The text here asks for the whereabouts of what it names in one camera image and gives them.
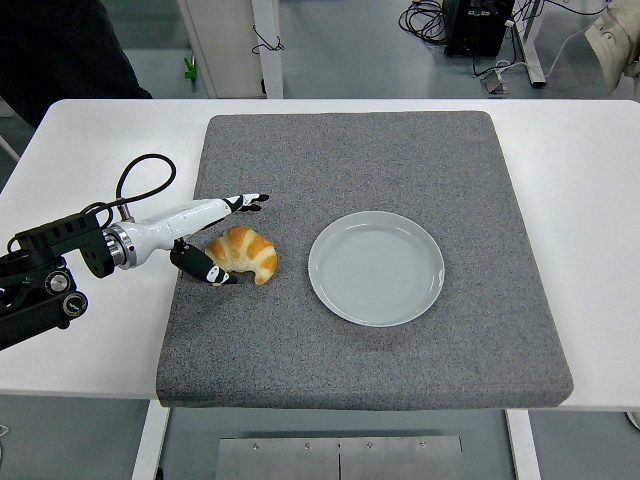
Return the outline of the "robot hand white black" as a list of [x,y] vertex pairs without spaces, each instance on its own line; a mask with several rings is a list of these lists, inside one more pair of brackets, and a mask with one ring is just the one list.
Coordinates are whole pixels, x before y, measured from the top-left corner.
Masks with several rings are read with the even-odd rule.
[[121,222],[112,227],[119,235],[125,255],[121,267],[137,267],[161,249],[170,252],[175,266],[202,282],[222,285],[233,281],[233,272],[252,272],[254,282],[262,285],[275,273],[277,254],[273,243],[251,228],[232,227],[211,241],[204,251],[186,243],[184,238],[237,211],[258,210],[259,203],[267,199],[266,195],[252,193],[194,200],[138,223]]

